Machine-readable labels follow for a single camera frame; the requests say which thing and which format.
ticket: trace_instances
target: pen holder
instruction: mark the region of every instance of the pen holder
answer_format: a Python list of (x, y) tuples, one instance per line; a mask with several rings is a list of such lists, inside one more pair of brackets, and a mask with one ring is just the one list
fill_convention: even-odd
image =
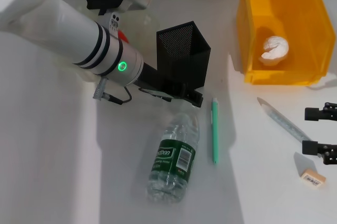
[(157, 32), (157, 70), (193, 90), (205, 84), (210, 52), (193, 21)]

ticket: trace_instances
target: water bottle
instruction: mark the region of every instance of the water bottle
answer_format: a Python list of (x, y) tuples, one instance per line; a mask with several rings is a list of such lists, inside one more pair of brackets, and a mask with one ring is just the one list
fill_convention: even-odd
[(176, 203), (183, 199), (198, 142), (196, 116), (176, 115), (164, 132), (147, 183), (151, 201)]

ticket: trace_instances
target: green indicator light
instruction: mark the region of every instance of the green indicator light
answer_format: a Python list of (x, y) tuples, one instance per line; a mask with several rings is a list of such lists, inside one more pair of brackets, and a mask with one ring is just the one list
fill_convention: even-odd
[(127, 69), (127, 64), (126, 62), (121, 62), (120, 64), (118, 64), (118, 70), (119, 71), (124, 71)]

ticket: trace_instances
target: yellow plastic bin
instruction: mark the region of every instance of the yellow plastic bin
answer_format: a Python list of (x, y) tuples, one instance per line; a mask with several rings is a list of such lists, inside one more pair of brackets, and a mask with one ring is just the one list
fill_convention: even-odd
[[(323, 0), (240, 0), (236, 24), (245, 82), (310, 85), (326, 75), (335, 33)], [(276, 66), (259, 61), (270, 36), (289, 44)]]

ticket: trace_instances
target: green label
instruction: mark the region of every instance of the green label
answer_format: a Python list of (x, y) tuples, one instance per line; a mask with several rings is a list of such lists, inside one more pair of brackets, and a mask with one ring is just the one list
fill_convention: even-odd
[(176, 140), (163, 140), (160, 143), (152, 171), (166, 171), (189, 182), (195, 149)]

